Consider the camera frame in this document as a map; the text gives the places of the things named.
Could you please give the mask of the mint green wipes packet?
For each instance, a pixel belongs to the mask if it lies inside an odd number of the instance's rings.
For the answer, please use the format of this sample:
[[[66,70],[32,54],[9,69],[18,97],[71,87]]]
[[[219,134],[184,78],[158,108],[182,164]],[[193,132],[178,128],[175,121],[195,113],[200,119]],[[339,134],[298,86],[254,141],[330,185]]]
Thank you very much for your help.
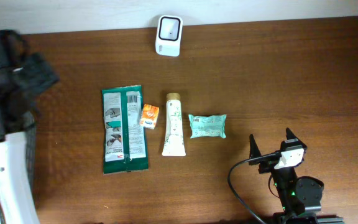
[[[189,114],[191,138],[220,137],[225,139],[226,116],[226,114],[211,116],[194,116]]]

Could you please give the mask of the white tube with cork cap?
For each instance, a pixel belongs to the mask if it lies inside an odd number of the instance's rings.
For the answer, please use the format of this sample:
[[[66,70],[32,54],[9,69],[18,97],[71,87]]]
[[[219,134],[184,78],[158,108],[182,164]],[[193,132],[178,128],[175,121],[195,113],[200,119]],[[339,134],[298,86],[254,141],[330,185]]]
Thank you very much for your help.
[[[162,156],[186,156],[180,100],[179,93],[167,94],[167,123]]]

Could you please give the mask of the small orange box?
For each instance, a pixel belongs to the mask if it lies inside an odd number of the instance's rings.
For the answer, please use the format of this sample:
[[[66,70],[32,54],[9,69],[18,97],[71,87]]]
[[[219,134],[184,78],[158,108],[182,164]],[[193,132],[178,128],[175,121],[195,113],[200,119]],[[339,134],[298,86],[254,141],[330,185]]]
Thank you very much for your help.
[[[159,112],[159,107],[145,104],[142,108],[139,124],[147,129],[155,129]]]

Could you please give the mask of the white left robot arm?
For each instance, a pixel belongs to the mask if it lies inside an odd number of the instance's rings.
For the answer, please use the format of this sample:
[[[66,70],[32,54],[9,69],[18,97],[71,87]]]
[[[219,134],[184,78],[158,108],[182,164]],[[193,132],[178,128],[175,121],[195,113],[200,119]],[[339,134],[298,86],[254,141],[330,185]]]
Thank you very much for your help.
[[[0,223],[38,223],[34,185],[36,99],[59,77],[15,30],[0,30]]]

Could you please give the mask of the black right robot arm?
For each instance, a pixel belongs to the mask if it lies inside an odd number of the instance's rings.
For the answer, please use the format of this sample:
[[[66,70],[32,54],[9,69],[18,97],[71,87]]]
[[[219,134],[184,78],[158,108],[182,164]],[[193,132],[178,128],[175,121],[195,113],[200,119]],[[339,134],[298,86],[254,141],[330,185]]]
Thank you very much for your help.
[[[310,176],[297,176],[295,168],[304,161],[307,145],[286,129],[286,139],[280,149],[262,155],[253,135],[249,136],[249,165],[258,165],[259,173],[269,173],[269,181],[274,183],[277,197],[283,211],[274,213],[269,223],[343,223],[342,217],[335,215],[317,216],[321,211],[324,183]]]

